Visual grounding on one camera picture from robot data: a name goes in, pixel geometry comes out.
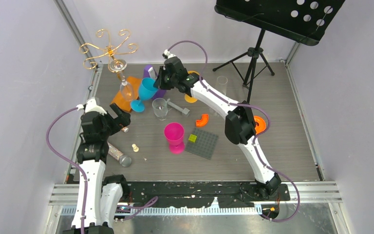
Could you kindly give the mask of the blue plastic goblet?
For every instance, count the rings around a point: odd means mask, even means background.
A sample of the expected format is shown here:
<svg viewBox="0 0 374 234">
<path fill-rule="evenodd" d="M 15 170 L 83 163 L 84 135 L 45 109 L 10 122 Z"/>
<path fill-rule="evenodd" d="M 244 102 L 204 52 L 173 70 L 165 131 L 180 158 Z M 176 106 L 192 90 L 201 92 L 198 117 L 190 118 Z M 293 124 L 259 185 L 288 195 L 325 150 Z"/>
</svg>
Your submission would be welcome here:
<svg viewBox="0 0 374 234">
<path fill-rule="evenodd" d="M 138 89 L 139 98 L 131 102 L 131 108 L 135 112 L 143 112 L 145 110 L 144 101 L 152 98 L 158 91 L 154 86 L 155 80 L 152 78 L 143 78 Z"/>
</svg>

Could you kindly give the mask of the clear wine glass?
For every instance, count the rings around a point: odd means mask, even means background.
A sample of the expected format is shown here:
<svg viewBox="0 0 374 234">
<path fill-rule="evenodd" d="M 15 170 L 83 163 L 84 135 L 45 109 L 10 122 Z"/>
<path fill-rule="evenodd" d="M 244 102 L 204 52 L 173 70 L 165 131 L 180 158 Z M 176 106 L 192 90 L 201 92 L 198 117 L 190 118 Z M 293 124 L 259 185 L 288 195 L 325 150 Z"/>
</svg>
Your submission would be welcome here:
<svg viewBox="0 0 374 234">
<path fill-rule="evenodd" d="M 124 75 L 124 70 L 127 67 L 127 62 L 123 59 L 115 59 L 113 58 L 112 61 L 108 65 L 108 69 L 116 73 L 117 77 L 121 81 L 120 84 L 120 94 L 125 101 L 133 101 L 134 100 L 134 90 L 132 85 L 128 82 L 127 78 Z"/>
</svg>

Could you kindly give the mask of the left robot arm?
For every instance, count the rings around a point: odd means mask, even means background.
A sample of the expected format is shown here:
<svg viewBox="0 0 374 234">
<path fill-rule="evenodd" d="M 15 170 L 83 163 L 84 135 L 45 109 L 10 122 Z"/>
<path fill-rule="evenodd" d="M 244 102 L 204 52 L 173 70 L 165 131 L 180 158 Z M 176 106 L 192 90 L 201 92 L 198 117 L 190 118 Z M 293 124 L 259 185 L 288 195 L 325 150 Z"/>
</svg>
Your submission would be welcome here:
<svg viewBox="0 0 374 234">
<path fill-rule="evenodd" d="M 130 195 L 123 175 L 104 177 L 109 151 L 108 138 L 131 122 L 129 113 L 117 105 L 110 105 L 116 113 L 112 117 L 96 101 L 77 105 L 84 110 L 81 116 L 81 143 L 76 152 L 80 174 L 76 213 L 65 234 L 112 234 L 112 221 L 117 203 Z"/>
</svg>

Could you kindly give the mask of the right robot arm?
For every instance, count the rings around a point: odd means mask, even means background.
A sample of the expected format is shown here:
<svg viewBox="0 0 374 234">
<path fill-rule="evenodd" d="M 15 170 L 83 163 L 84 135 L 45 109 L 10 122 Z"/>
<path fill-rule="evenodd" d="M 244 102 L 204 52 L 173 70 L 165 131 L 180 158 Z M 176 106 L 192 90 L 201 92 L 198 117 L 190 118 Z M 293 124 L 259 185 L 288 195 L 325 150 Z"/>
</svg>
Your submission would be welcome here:
<svg viewBox="0 0 374 234">
<path fill-rule="evenodd" d="M 198 74 L 189 74 L 177 56 L 165 56 L 165 62 L 160 66 L 154 86 L 162 90 L 176 88 L 179 92 L 203 102 L 218 113 L 224 119 L 226 138 L 237 145 L 247 158 L 253 170 L 260 197 L 271 200 L 278 194 L 281 179 L 262 151 L 251 105 L 246 101 L 238 102 L 228 98 Z"/>
</svg>

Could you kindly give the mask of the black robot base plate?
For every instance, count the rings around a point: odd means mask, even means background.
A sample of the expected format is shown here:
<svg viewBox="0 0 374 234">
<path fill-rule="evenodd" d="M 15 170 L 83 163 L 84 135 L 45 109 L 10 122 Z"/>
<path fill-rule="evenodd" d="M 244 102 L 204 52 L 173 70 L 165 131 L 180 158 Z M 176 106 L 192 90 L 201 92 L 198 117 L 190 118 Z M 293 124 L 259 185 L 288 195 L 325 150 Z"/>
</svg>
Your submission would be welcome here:
<svg viewBox="0 0 374 234">
<path fill-rule="evenodd" d="M 253 202 L 289 201 L 286 184 L 281 184 L 271 195 L 250 181 L 133 181 L 123 187 L 121 202 L 136 207 L 157 196 L 154 208 L 209 207 L 217 199 L 221 208 L 251 207 Z"/>
</svg>

